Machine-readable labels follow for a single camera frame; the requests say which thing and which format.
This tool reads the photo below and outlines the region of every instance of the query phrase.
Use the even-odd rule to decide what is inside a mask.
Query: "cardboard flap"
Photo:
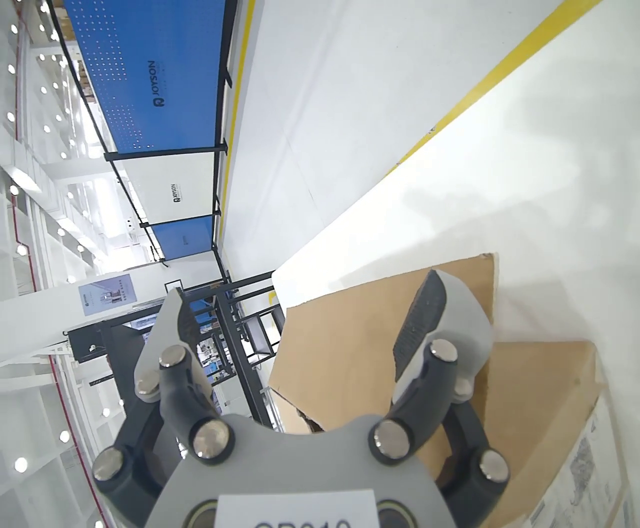
[[[490,359],[484,430],[509,461],[511,481],[487,525],[530,514],[555,478],[593,410],[590,342],[498,343]]]
[[[493,255],[435,268],[463,280],[492,319]],[[357,416],[384,415],[394,389],[392,348],[429,269],[289,308],[269,385],[325,430]],[[486,371],[476,379],[476,392],[486,392]]]

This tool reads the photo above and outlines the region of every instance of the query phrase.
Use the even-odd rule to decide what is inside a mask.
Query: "poster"
[[[84,314],[92,316],[106,310],[136,302],[131,275],[106,278],[78,288]]]

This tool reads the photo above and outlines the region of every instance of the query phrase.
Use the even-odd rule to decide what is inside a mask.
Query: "silver screw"
[[[507,461],[493,449],[487,449],[480,458],[480,471],[491,482],[502,484],[509,480]]]
[[[474,391],[471,382],[466,378],[456,378],[453,390],[461,398],[470,398]]]
[[[136,392],[142,396],[150,396],[160,388],[160,373],[158,371],[147,371],[136,382]]]
[[[431,353],[447,363],[458,359],[458,350],[453,343],[446,339],[434,339],[431,343]]]
[[[107,447],[93,462],[93,478],[99,482],[106,482],[114,478],[122,469],[124,457],[119,449]]]
[[[160,356],[160,364],[163,367],[174,367],[180,363],[187,355],[187,351],[182,345],[171,345],[164,349]]]
[[[210,460],[224,451],[230,431],[222,420],[213,419],[200,426],[193,438],[193,450],[198,458]]]
[[[373,441],[383,455],[399,460],[409,453],[409,437],[403,427],[393,420],[382,420],[373,431]]]

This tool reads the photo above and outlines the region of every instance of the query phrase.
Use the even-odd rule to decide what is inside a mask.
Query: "white label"
[[[621,484],[609,408],[600,397],[569,457],[522,528],[604,528]]]
[[[215,528],[379,528],[373,490],[220,495]]]

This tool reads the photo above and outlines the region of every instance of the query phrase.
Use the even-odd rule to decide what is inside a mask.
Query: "blue panel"
[[[152,225],[166,260],[211,251],[211,215]]]
[[[214,145],[224,0],[65,0],[122,154]]]

